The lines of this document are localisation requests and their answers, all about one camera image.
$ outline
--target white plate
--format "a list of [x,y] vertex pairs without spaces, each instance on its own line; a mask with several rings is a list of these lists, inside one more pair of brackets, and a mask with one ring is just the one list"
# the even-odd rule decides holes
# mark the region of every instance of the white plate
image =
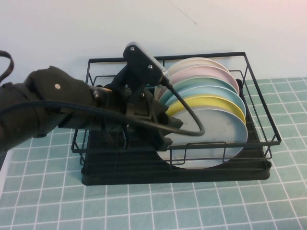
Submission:
[[[225,141],[226,143],[245,143],[248,138],[248,130],[244,122],[236,115],[217,107],[200,106],[193,108],[193,111],[201,120],[205,134],[201,137],[190,137],[171,133],[166,135],[171,138],[172,145],[186,145],[188,143],[196,142],[215,142]],[[187,111],[181,111],[173,117],[178,118],[184,122],[182,129],[199,130],[194,119]],[[225,157],[236,156],[242,148],[226,148]],[[172,155],[174,160],[184,158],[184,150],[173,150]],[[157,152],[158,155],[166,161],[170,160],[170,151]],[[215,158],[223,157],[224,148],[220,149],[188,149],[186,154],[186,161],[182,165],[177,165],[179,168],[186,169],[203,169],[222,164],[222,160],[197,160],[189,161],[194,158]],[[183,161],[173,161],[173,164],[183,163]]]
[[225,66],[221,65],[216,61],[204,57],[191,57],[183,59],[173,64],[170,68],[168,68],[167,71],[169,76],[171,76],[190,66],[214,66],[217,68],[221,68],[229,73],[228,69]]

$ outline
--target pastel plate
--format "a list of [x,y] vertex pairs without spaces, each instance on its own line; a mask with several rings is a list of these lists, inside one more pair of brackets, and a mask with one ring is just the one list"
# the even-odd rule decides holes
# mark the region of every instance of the pastel plate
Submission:
[[168,71],[169,76],[172,76],[173,74],[185,68],[188,68],[190,66],[214,66],[214,67],[223,69],[229,73],[228,69],[225,66],[221,65],[220,63],[216,61],[213,61],[211,59],[204,58],[204,57],[191,57],[191,58],[183,59],[173,64],[170,68],[168,68],[167,71]]
[[[212,106],[200,106],[194,107],[193,111],[200,118],[205,128],[205,134],[201,137],[189,137],[171,133],[166,135],[167,138],[171,138],[172,145],[186,145],[188,143],[197,142],[219,142],[224,141],[226,143],[245,143],[248,138],[248,130],[244,122],[234,115],[233,113],[223,109],[214,108]],[[189,115],[187,111],[180,111],[175,113],[175,118],[178,118],[184,122],[182,129],[198,130],[198,126]],[[226,148],[225,157],[232,158],[236,156],[242,148]],[[158,155],[166,161],[170,160],[170,151],[159,151]],[[213,167],[222,164],[222,160],[192,160],[197,158],[221,158],[224,154],[224,148],[215,149],[188,149],[186,153],[186,161],[180,161],[184,159],[185,151],[183,149],[172,150],[173,164],[179,168],[186,169],[203,169]]]
[[[170,80],[170,83],[174,85],[180,81],[183,81],[184,79],[187,79],[191,76],[197,76],[197,75],[209,75],[209,76],[219,78],[223,81],[226,81],[229,84],[231,84],[236,90],[237,94],[239,94],[239,86],[235,78],[230,73],[226,72],[225,70],[217,68],[217,67],[213,67],[213,66],[188,67],[170,76],[169,80]],[[162,88],[160,92],[158,93],[157,98],[156,97],[155,98],[159,100],[162,94],[166,90],[167,90],[166,87]]]
[[[225,87],[233,92],[236,93],[236,90],[234,89],[234,87],[219,79],[219,78],[215,78],[215,77],[212,77],[212,76],[205,76],[205,75],[199,75],[199,76],[193,76],[191,78],[187,78],[181,82],[178,82],[177,84],[174,84],[173,85],[173,88],[179,92],[180,90],[184,89],[184,88],[187,88],[187,87],[190,87],[190,86],[196,86],[196,85],[210,85],[210,86],[220,86],[220,87]],[[162,102],[162,103],[166,103],[167,100],[173,95],[173,93],[167,89],[163,94],[162,96],[160,97],[159,101]]]
[[[198,106],[216,106],[225,109],[234,115],[238,116],[245,124],[245,116],[242,110],[233,102],[216,95],[211,94],[197,94],[189,97],[185,97],[184,100],[190,107]],[[184,106],[180,101],[177,101],[170,105],[166,114],[173,116],[174,114],[184,110]]]
[[[178,91],[181,97],[185,98],[188,96],[196,95],[196,94],[214,94],[225,99],[230,100],[232,103],[236,104],[243,112],[244,116],[246,116],[246,108],[242,101],[242,99],[238,96],[238,94],[232,92],[231,90],[219,87],[219,86],[207,86],[207,85],[197,85],[190,86]],[[177,97],[175,95],[171,96],[167,102],[165,103],[167,106],[170,106],[172,103],[177,101]]]

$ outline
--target blue plate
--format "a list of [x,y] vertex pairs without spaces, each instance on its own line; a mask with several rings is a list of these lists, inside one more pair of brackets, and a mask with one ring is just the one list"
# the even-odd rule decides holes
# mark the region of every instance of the blue plate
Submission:
[[[184,88],[178,91],[179,95],[183,98],[196,95],[196,94],[214,94],[225,99],[230,100],[235,103],[246,116],[246,108],[242,99],[235,92],[220,86],[208,86],[208,85],[196,85]],[[165,103],[167,106],[170,106],[172,103],[176,102],[178,99],[175,95],[171,96]]]
[[[234,89],[234,87],[219,79],[219,78],[215,78],[213,76],[205,76],[205,75],[200,75],[200,76],[195,76],[194,78],[190,78],[190,79],[186,79],[183,80],[181,82],[178,82],[177,84],[173,85],[173,88],[178,92],[184,88],[190,87],[190,86],[197,86],[197,85],[210,85],[210,86],[220,86],[220,87],[225,87],[231,91],[233,91],[234,93],[237,93],[236,90]],[[170,90],[166,90],[161,98],[159,99],[159,101],[161,103],[166,103],[167,100],[173,95],[173,93]]]

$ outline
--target cutting mat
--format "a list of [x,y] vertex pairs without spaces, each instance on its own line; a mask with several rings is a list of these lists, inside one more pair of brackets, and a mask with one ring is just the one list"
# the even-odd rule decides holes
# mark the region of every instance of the cutting mat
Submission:
[[268,180],[85,187],[72,131],[55,129],[14,150],[0,230],[306,230],[307,79],[259,83],[283,137]]

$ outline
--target black cable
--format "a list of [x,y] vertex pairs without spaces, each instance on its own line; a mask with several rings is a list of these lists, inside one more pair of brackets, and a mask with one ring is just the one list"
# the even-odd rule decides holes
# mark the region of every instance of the black cable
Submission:
[[10,60],[10,65],[6,69],[6,71],[0,76],[0,83],[11,74],[14,69],[14,62],[11,55],[8,52],[0,50],[0,57],[8,58]]
[[185,100],[179,95],[179,93],[173,88],[172,84],[169,83],[169,79],[163,78],[161,81],[161,84],[165,87],[167,87],[176,97],[177,99],[182,103],[182,105],[185,107],[185,109],[189,112],[189,114],[193,117],[194,121],[200,128],[198,135],[195,136],[202,136],[205,133],[205,128],[202,125],[202,122],[199,120],[199,118],[196,116],[194,111],[191,109],[191,107],[185,102]]
[[44,108],[56,108],[56,109],[61,109],[61,108],[66,108],[66,109],[72,109],[72,110],[80,110],[83,112],[91,113],[97,116],[106,116],[109,118],[112,118],[114,120],[118,120],[124,123],[129,123],[133,125],[137,125],[140,127],[144,128],[151,128],[151,129],[157,129],[157,130],[164,130],[168,131],[171,133],[177,133],[181,135],[186,135],[186,136],[202,136],[204,134],[204,128],[200,122],[200,120],[197,118],[197,116],[194,114],[192,111],[192,116],[196,117],[194,118],[195,121],[197,122],[198,126],[200,127],[200,132],[194,132],[194,131],[189,131],[189,130],[180,130],[177,128],[173,128],[170,126],[165,126],[159,123],[154,123],[146,120],[141,120],[139,118],[133,117],[133,116],[128,116],[124,114],[120,114],[117,112],[113,112],[110,110],[102,109],[102,108],[93,108],[90,106],[85,106],[85,105],[79,105],[75,103],[67,103],[67,102],[60,102],[60,101],[29,101],[29,102],[21,102],[21,103],[16,103],[12,104],[10,106],[7,106],[5,108],[0,109],[0,116],[3,116],[6,113],[12,112],[17,109],[24,109],[24,108],[33,108],[33,107],[44,107]]

